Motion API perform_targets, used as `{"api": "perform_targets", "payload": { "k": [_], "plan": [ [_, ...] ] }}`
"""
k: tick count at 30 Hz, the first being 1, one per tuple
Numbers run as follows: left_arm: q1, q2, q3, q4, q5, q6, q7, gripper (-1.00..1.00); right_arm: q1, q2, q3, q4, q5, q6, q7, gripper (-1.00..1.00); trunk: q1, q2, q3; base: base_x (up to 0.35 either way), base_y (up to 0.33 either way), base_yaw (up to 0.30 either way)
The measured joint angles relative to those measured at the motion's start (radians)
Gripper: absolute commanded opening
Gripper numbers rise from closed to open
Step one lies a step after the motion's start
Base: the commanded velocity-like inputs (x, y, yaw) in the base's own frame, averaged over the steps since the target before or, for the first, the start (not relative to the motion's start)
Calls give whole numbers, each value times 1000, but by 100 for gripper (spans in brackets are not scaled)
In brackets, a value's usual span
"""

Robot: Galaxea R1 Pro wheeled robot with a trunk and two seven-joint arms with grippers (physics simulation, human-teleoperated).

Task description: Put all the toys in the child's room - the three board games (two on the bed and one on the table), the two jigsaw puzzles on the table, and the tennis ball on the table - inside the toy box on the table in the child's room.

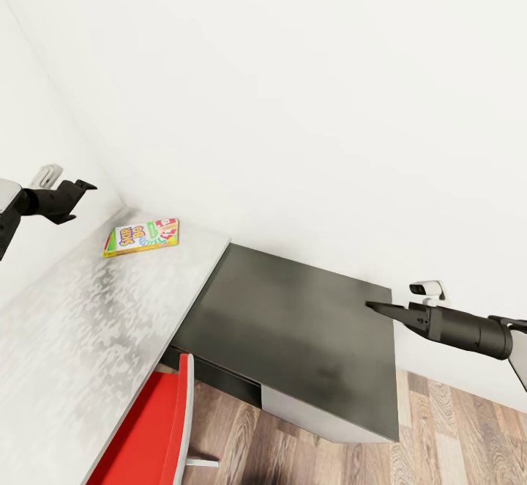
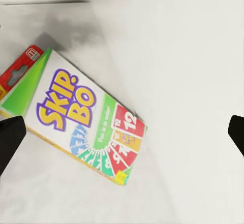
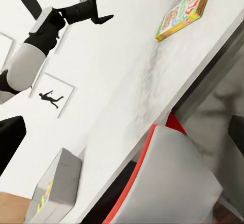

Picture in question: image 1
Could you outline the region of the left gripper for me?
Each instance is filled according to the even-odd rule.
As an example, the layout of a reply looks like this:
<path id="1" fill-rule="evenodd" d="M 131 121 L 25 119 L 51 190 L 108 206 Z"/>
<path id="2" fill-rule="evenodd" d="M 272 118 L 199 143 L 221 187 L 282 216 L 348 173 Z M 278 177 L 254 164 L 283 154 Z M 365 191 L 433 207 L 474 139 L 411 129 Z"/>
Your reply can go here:
<path id="1" fill-rule="evenodd" d="M 48 213 L 43 213 L 43 216 L 56 225 L 76 219 L 77 216 L 71 215 L 71 211 L 87 190 L 96 189 L 97 186 L 81 179 L 77 179 L 75 183 L 62 180 L 57 189 L 46 190 L 46 193 L 52 197 L 52 209 Z"/>

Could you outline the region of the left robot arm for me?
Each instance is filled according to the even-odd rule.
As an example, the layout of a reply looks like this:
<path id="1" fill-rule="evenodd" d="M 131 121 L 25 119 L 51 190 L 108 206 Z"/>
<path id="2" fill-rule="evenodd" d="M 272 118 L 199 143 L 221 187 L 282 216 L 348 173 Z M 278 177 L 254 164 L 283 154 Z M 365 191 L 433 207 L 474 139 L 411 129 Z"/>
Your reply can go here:
<path id="1" fill-rule="evenodd" d="M 52 185 L 62 173 L 56 163 L 43 165 L 27 188 L 11 179 L 0 178 L 0 259 L 20 224 L 20 216 L 43 215 L 60 225 L 77 218 L 71 211 L 87 190 L 96 190 L 81 179 L 75 183 L 62 180 L 55 190 Z"/>

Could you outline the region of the board game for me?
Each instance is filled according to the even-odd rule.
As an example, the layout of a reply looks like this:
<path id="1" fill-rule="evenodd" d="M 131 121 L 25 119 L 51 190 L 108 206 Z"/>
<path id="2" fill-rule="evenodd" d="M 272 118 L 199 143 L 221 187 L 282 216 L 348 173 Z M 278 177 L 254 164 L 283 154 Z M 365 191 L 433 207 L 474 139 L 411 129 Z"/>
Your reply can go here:
<path id="1" fill-rule="evenodd" d="M 179 245 L 179 219 L 165 219 L 113 228 L 102 258 Z"/>

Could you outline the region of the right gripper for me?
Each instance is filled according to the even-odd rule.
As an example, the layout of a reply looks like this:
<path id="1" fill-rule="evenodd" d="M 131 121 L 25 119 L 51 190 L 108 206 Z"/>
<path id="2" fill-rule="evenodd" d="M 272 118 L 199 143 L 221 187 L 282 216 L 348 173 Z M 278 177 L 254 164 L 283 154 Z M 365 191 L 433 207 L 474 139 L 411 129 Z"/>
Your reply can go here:
<path id="1" fill-rule="evenodd" d="M 416 333 L 428 341 L 466 351 L 476 350 L 481 339 L 479 323 L 474 314 L 467 311 L 419 303 L 409 303 L 408 308 L 381 305 L 374 301 L 367 301 L 365 305 L 414 328 Z"/>

